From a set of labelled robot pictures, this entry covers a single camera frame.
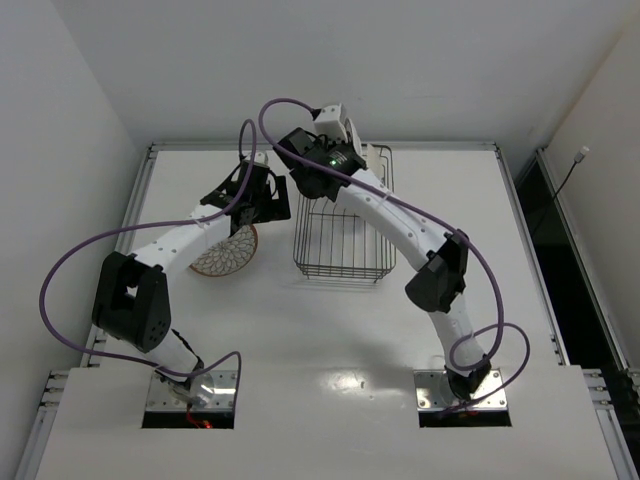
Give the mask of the floral plate with brown rim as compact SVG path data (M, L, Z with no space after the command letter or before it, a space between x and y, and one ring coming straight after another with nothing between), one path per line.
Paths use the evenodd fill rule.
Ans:
M241 227L234 235L198 257L189 268L206 277L224 277L244 268L258 249L258 232L253 225Z

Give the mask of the sunburst pattern plate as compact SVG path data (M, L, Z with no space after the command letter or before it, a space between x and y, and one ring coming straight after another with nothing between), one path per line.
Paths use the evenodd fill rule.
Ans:
M345 129L350 134L350 138L356 153L365 160L367 168L375 171L380 176L380 168L382 167L379 150L370 143L363 143L355 127L354 122L347 117L345 119Z

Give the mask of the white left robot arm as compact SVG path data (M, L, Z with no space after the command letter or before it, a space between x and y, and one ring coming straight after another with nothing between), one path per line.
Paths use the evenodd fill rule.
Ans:
M204 378L201 358L173 328L169 287L193 264L238 266L212 252L255 223L291 217L286 179L268 166L265 153L242 159L232 173L200 200L187 222L128 255L103 261L92 321L111 337L135 347L158 365L160 377L182 394Z

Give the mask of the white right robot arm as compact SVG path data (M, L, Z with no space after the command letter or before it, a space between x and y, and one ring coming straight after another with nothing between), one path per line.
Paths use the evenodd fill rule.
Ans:
M390 201L377 152L350 143L326 142L296 128L278 142L277 155L304 197L327 198L388 240L416 271L406 284L409 300L426 311L445 354L453 394L469 400L491 369L473 337L463 296L468 248L446 231Z

